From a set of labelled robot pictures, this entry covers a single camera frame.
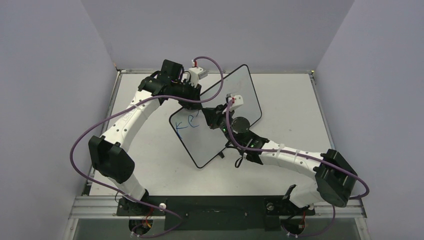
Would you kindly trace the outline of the black framed whiteboard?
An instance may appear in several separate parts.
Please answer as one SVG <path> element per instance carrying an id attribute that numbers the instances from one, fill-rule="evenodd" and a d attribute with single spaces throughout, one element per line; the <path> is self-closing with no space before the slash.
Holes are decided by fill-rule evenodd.
<path id="1" fill-rule="evenodd" d="M 221 155 L 228 143 L 225 136 L 226 107 L 232 103 L 230 116 L 246 118 L 251 125 L 262 117 L 249 67 L 242 64 L 203 93 L 201 100 L 219 95 L 202 103 L 201 110 L 178 109 L 169 117 L 173 128 L 194 165 L 201 169 L 214 157 Z"/>

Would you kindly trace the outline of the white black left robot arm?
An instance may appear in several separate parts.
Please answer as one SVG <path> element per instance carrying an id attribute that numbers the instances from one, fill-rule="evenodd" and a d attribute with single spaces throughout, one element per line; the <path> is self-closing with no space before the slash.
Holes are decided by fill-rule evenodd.
<path id="1" fill-rule="evenodd" d="M 144 215 L 151 208 L 149 192 L 134 175 L 135 162 L 127 153 L 134 137 L 148 117 L 165 101 L 161 96 L 179 97 L 179 104 L 183 107 L 199 110 L 202 107 L 198 102 L 201 91 L 199 80 L 207 75 L 208 72 L 196 63 L 184 70 L 181 64 L 164 60 L 161 70 L 141 81 L 127 107 L 128 112 L 120 116 L 100 137 L 90 138 L 88 148 L 92 166 L 123 192 L 124 207 L 136 215 Z M 161 98 L 142 102 L 155 96 Z"/>

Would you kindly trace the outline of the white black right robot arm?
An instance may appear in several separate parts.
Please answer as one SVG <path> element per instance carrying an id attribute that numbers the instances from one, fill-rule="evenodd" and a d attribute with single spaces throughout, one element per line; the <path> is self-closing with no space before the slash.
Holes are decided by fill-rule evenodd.
<path id="1" fill-rule="evenodd" d="M 234 118 L 233 112 L 226 113 L 226 107 L 205 107 L 201 111 L 208 127 L 219 129 L 228 140 L 226 146 L 239 152 L 241 157 L 235 163 L 236 168 L 246 160 L 288 169 L 313 180 L 304 188 L 289 187 L 282 199 L 282 207 L 287 213 L 294 214 L 300 208 L 318 202 L 338 208 L 347 205 L 358 176 L 341 153 L 335 149 L 328 149 L 325 153 L 307 152 L 276 143 L 251 131 L 246 118 Z"/>

